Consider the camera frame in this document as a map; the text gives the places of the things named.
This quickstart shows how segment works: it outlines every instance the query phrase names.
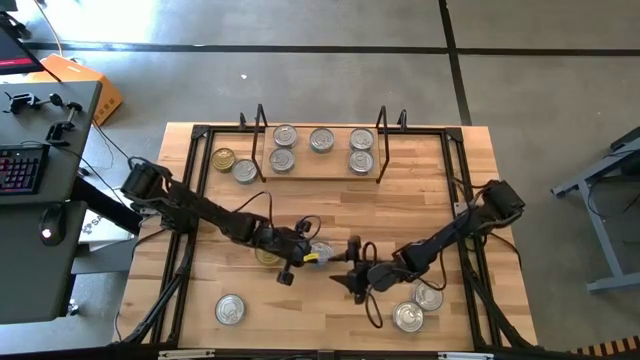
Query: concrete floor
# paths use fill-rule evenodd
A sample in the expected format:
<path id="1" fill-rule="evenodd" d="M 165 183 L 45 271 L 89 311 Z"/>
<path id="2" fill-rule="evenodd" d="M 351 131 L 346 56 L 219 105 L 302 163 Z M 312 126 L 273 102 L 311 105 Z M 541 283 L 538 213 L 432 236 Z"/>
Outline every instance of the concrete floor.
<path id="1" fill-rule="evenodd" d="M 640 45 L 640 4 L 632 0 L 448 3 L 460 47 Z M 67 41 L 445 45 L 435 0 L 189 4 L 65 0 L 46 11 Z M 34 40 L 51 41 L 33 5 L 23 5 L 17 17 L 28 21 Z M 406 108 L 411 124 L 460 124 L 444 55 L 66 55 L 105 73 L 124 95 L 125 104 L 104 131 L 130 155 L 155 158 L 168 121 L 236 120 L 240 111 L 253 114 L 259 102 L 270 120 L 371 122 L 385 104 L 392 117 Z M 637 126 L 637 58 L 463 56 L 460 62 L 473 124 L 490 127 L 501 175 L 527 203 L 514 234 L 539 343 L 567 350 L 640 334 L 640 290 L 587 293 L 586 281 L 609 275 L 604 256 L 581 200 L 556 200 L 549 193 Z M 110 162 L 95 134 L 84 156 L 103 168 Z M 103 176 L 118 185 L 126 173 L 117 157 Z M 629 245 L 627 255 L 637 248 Z M 634 256 L 630 262 L 637 264 Z M 125 280 L 112 274 L 79 277 L 74 297 L 85 306 L 81 317 L 0 326 L 0 353 L 108 343 Z"/>

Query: orange box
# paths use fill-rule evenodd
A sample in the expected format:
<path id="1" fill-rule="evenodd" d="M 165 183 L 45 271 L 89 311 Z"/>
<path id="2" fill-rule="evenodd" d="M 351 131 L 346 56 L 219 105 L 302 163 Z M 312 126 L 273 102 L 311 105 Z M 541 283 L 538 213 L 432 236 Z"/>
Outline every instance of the orange box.
<path id="1" fill-rule="evenodd" d="M 113 86 L 111 81 L 103 74 L 91 70 L 88 67 L 77 64 L 71 60 L 67 60 L 59 55 L 51 54 L 41 61 L 42 65 L 49 71 L 54 73 L 60 80 L 64 81 L 99 81 L 102 83 L 102 91 L 96 112 L 93 114 L 93 120 L 98 125 L 102 125 L 115 109 L 122 104 L 122 95 L 118 89 Z M 55 82 L 56 79 L 51 77 L 46 71 L 31 73 L 27 76 L 28 82 Z M 62 99 L 64 101 L 73 101 L 73 99 Z"/>

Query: keyboard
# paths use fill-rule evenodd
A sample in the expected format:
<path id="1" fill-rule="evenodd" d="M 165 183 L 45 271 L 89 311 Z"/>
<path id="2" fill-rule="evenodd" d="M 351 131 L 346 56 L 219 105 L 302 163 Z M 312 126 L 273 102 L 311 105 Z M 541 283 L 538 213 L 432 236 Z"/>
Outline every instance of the keyboard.
<path id="1" fill-rule="evenodd" d="M 38 193 L 49 145 L 0 145 L 0 196 Z"/>

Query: gray metal frame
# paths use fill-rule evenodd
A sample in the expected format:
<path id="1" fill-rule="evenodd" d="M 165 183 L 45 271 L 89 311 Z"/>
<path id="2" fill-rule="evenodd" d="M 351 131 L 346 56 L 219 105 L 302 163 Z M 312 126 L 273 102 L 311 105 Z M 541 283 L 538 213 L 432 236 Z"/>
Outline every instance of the gray metal frame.
<path id="1" fill-rule="evenodd" d="M 618 167 L 622 164 L 622 161 L 628 156 L 631 156 L 633 152 L 637 150 L 640 150 L 640 138 L 628 142 L 615 152 L 611 153 L 609 156 L 603 158 L 594 165 L 590 166 L 585 171 L 576 175 L 571 180 L 566 181 L 560 186 L 551 189 L 551 193 L 553 193 L 557 198 L 564 197 L 567 193 L 573 190 L 580 190 L 582 199 L 584 200 L 585 206 L 587 207 L 589 218 L 591 219 L 593 227 L 596 230 L 596 235 L 598 236 L 598 240 L 600 240 L 600 245 L 602 246 L 604 256 L 607 259 L 607 263 L 609 264 L 609 269 L 611 269 L 612 274 L 611 277 L 587 283 L 587 289 L 592 293 L 609 289 L 640 285 L 640 273 L 636 272 L 625 274 L 622 271 L 620 263 L 618 262 L 618 258 L 613 250 L 613 246 L 611 245 L 609 234 L 605 229 L 604 222 L 598 214 L 594 213 L 594 211 L 598 212 L 598 208 L 596 207 L 594 201 L 589 204 L 590 188 L 591 186 L 593 186 L 594 182 L 599 178 L 606 176 L 607 174 L 618 169 Z"/>

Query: computer mouse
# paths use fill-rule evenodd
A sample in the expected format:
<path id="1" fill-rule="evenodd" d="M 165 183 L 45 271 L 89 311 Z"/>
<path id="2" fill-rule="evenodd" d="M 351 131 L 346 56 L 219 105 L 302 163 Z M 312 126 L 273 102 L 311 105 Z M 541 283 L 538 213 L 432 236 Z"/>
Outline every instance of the computer mouse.
<path id="1" fill-rule="evenodd" d="M 58 245 L 64 240 L 67 219 L 63 204 L 51 205 L 40 216 L 40 240 L 47 246 Z"/>

